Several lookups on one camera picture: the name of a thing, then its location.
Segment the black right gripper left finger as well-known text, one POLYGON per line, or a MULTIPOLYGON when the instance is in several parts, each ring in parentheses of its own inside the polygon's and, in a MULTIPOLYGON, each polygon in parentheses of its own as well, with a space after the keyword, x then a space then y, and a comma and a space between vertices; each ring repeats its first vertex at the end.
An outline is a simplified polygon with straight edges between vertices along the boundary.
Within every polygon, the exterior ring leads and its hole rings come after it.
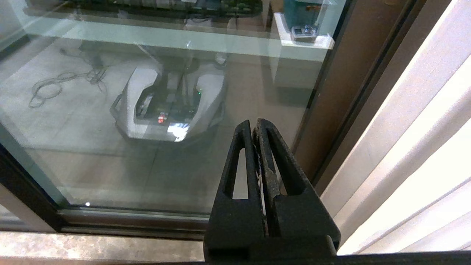
POLYGON ((248 120, 236 126, 203 240, 206 260, 249 260, 264 239, 257 159, 248 120), (240 151, 245 151, 247 198, 233 198, 240 151))

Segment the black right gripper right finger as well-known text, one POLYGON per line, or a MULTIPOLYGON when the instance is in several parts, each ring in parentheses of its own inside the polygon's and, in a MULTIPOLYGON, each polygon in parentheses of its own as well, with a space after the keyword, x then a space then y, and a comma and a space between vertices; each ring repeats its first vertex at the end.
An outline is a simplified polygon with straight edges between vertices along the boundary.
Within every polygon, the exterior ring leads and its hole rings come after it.
POLYGON ((255 143, 269 240, 280 255, 336 256, 340 230, 276 126, 259 119, 255 143))

